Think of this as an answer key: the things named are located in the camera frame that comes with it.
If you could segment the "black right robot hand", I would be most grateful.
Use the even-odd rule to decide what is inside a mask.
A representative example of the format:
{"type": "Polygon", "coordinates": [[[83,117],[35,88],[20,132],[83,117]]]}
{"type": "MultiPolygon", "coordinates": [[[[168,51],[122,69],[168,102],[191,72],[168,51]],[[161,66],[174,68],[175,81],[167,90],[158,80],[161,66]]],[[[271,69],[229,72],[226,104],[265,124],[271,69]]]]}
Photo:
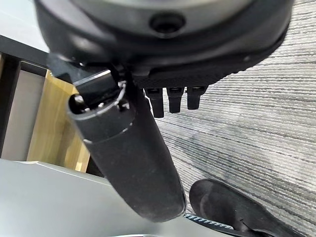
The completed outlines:
{"type": "Polygon", "coordinates": [[[52,74],[77,94],[67,112],[99,170],[141,217],[165,222],[186,200],[155,122],[199,108],[208,86],[269,57],[291,0],[37,0],[52,74]]]}

